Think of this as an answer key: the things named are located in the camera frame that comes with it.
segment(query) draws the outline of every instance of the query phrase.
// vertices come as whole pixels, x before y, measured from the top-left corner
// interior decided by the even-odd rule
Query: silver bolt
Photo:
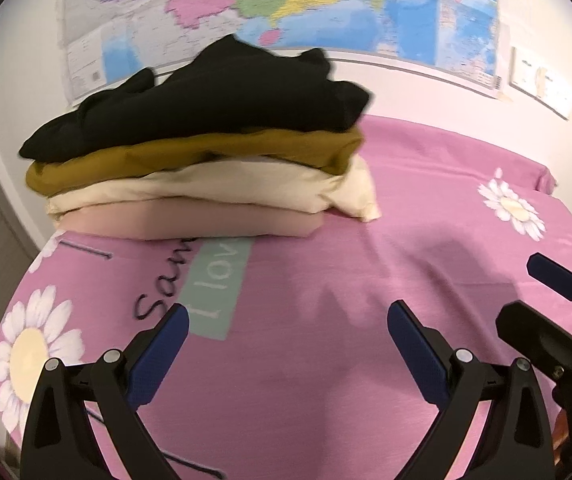
[[[528,370],[530,370],[530,363],[528,362],[527,359],[524,359],[523,357],[519,357],[517,359],[517,368],[519,368],[523,372],[527,372]]]
[[[473,360],[473,354],[470,350],[460,348],[455,352],[455,357],[463,363],[469,363]]]
[[[563,374],[564,374],[564,367],[556,366],[555,369],[553,370],[553,379],[561,379]]]
[[[59,366],[59,359],[55,359],[53,357],[51,359],[48,359],[48,361],[46,361],[46,366],[44,368],[49,372],[51,372],[52,370],[56,370],[58,366]]]
[[[107,363],[116,363],[117,361],[119,361],[120,357],[121,357],[121,352],[119,350],[108,350],[103,355],[103,360]]]

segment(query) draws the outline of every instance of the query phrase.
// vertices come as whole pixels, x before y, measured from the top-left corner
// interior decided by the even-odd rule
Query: bed
[[[550,196],[546,167],[421,124],[367,116],[361,126],[377,221],[329,212],[305,239],[134,242],[57,232],[0,325],[0,415],[13,438],[21,441],[48,357],[94,361],[179,301],[191,335],[139,410],[160,449],[229,479],[394,478],[436,409],[388,335],[391,302],[405,300],[451,346],[489,362],[516,356],[494,325],[511,301],[572,332],[572,304],[526,271],[538,251],[572,269],[572,215]],[[550,384],[541,384],[553,420]],[[483,414],[449,478],[463,473]],[[93,424],[112,474],[127,479]]]

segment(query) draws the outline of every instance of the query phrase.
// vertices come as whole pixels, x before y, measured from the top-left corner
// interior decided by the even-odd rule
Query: black folded shirt
[[[65,162],[111,146],[248,128],[342,132],[359,119],[370,94],[329,80],[330,69],[319,48],[281,57],[225,36],[160,85],[145,68],[89,96],[41,126],[19,155]]]

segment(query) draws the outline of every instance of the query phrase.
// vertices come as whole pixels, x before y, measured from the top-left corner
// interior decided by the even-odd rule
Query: white daisy flower
[[[535,208],[523,198],[519,198],[501,177],[502,170],[497,168],[495,178],[491,179],[487,186],[479,186],[479,194],[486,199],[484,204],[495,210],[499,220],[510,221],[519,234],[527,234],[539,242],[544,237],[542,233],[546,232],[544,222],[538,217]]]
[[[76,365],[85,351],[81,330],[62,333],[72,303],[64,301],[53,308],[55,294],[54,285],[43,293],[35,290],[27,306],[21,301],[15,303],[2,322],[5,340],[0,342],[0,412],[9,433],[19,426],[23,436],[44,363],[58,357],[66,365]]]
[[[28,267],[28,272],[30,274],[35,272],[35,270],[37,270],[41,266],[41,262],[44,260],[44,258],[49,258],[50,256],[52,256],[56,248],[59,246],[59,237],[65,232],[66,231],[57,230],[50,238],[48,238],[48,241],[46,242],[46,245],[44,245],[44,248],[41,249],[41,252],[37,254],[35,260]]]

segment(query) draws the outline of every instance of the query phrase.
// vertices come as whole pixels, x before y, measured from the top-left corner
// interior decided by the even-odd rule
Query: folded garment
[[[356,127],[341,134],[318,131],[262,130],[247,135],[204,134],[162,139],[135,146],[116,146],[62,164],[34,162],[26,173],[28,187],[44,196],[104,180],[176,170],[221,156],[268,155],[330,174],[344,174],[363,136]]]
[[[174,197],[83,207],[67,213],[57,228],[130,240],[260,235],[303,238],[322,224],[323,213]]]
[[[195,164],[178,171],[160,171],[141,178],[99,182],[53,196],[49,215],[82,207],[186,196],[224,203],[256,204],[304,213],[335,207],[364,222],[379,218],[370,170],[359,155],[342,176],[268,157],[226,159]]]
[[[330,69],[319,48],[280,57],[225,36],[158,86],[146,68],[116,89],[91,95],[41,126],[19,155],[65,162],[112,146],[248,127],[342,132],[355,124],[370,94],[329,80]]]

